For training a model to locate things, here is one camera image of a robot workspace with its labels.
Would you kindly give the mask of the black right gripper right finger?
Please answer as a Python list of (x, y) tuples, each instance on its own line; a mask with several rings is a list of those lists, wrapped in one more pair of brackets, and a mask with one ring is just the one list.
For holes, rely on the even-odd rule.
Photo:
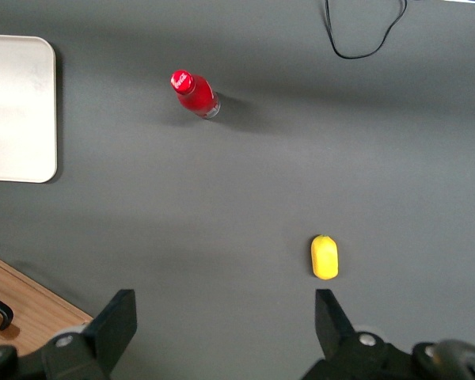
[(314, 325), (323, 357), (304, 379), (457, 379), (452, 367), (428, 354), (434, 344), (421, 342), (407, 353), (379, 335), (358, 331), (330, 289), (318, 289)]

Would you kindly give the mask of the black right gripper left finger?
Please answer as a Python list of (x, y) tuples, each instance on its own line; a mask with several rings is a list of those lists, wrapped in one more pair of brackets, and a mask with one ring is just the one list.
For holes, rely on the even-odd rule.
[(137, 331), (135, 291), (118, 291), (81, 331), (65, 332), (19, 356), (0, 345), (0, 379), (110, 379)]

